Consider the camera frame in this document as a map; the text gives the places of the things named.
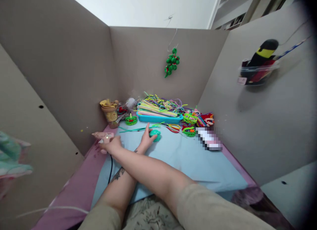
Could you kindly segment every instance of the beige cardboard panel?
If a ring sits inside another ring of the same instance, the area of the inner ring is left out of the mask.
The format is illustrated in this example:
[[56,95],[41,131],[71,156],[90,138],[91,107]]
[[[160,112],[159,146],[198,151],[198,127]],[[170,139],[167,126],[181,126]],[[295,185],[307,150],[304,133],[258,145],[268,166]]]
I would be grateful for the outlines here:
[[228,31],[178,29],[170,50],[177,46],[180,64],[164,78],[167,46],[175,29],[110,27],[116,72],[123,98],[146,91],[166,99],[179,98],[195,107],[227,38]]
[[[47,207],[83,161],[83,156],[0,45],[0,130],[31,143],[31,175],[15,180],[0,202],[0,216]],[[43,213],[0,221],[0,229],[27,230]]]
[[0,42],[85,154],[106,126],[99,102],[118,99],[109,27],[75,0],[0,0],[0,11]]
[[[198,105],[202,112],[214,112],[224,144],[259,184],[316,158],[315,41],[281,58],[267,86],[238,85],[238,69],[265,40],[283,44],[306,20],[300,4],[293,4],[230,31]],[[306,24],[274,54],[311,34]]]

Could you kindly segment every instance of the hanging green decoration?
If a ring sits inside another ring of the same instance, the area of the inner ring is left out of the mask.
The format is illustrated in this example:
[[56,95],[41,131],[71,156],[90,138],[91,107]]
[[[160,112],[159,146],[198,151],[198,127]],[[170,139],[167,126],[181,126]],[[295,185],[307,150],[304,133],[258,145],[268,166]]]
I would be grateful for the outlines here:
[[173,54],[168,56],[166,60],[167,66],[165,67],[165,78],[169,75],[172,75],[172,71],[177,69],[177,65],[179,64],[179,56],[176,56],[177,49],[173,48]]

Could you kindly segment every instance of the hand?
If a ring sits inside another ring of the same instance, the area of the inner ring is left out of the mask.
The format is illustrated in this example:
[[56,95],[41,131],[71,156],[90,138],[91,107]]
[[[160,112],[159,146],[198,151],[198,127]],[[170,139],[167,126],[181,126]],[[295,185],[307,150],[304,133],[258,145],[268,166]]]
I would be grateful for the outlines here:
[[110,142],[107,144],[99,144],[100,149],[105,149],[111,155],[116,150],[122,148],[121,136],[115,136],[110,139]]
[[153,135],[150,138],[150,132],[152,131],[152,129],[149,129],[149,126],[150,126],[150,123],[148,123],[146,125],[144,134],[143,134],[143,136],[141,138],[141,143],[140,143],[140,145],[138,147],[138,150],[144,149],[144,151],[146,151],[151,146],[151,144],[153,143],[154,139],[156,139],[158,137],[157,135]]

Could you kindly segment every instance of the blue plastic tray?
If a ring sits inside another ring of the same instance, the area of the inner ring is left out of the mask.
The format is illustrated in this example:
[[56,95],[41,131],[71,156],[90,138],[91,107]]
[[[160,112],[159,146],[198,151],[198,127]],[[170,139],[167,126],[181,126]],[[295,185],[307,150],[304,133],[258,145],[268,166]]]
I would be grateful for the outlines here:
[[140,115],[139,112],[136,113],[139,117],[139,121],[141,122],[151,122],[151,123],[170,123],[170,124],[179,124],[181,120],[183,120],[183,115],[178,117],[159,117],[159,116],[151,116],[151,115]]

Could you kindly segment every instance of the pink table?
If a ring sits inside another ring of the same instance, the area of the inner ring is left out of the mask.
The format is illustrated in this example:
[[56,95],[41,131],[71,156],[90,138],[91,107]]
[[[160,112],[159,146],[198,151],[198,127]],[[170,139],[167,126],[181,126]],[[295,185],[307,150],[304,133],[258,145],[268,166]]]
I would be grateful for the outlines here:
[[[116,133],[117,129],[106,127],[104,132]],[[257,186],[255,181],[224,145],[222,152],[246,180],[248,187]],[[106,156],[100,153],[98,141],[96,140],[86,154],[85,161],[81,167],[65,184],[50,206],[75,206],[90,211],[99,173],[105,160]],[[32,230],[66,230],[80,221],[83,221],[85,216],[84,213],[76,210],[48,210],[43,214]]]

